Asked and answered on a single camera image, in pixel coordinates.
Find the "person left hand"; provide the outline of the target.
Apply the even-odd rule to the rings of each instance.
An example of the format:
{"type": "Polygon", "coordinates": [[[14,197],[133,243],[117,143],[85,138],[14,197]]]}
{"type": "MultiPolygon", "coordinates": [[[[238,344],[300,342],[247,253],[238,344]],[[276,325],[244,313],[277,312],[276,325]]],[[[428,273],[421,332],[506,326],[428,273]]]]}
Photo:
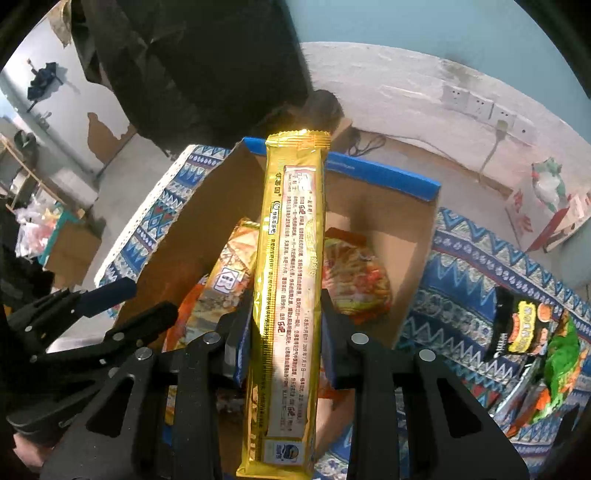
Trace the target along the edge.
{"type": "Polygon", "coordinates": [[[18,433],[13,435],[13,440],[15,442],[13,452],[31,472],[39,473],[53,448],[33,443],[18,433]]]}

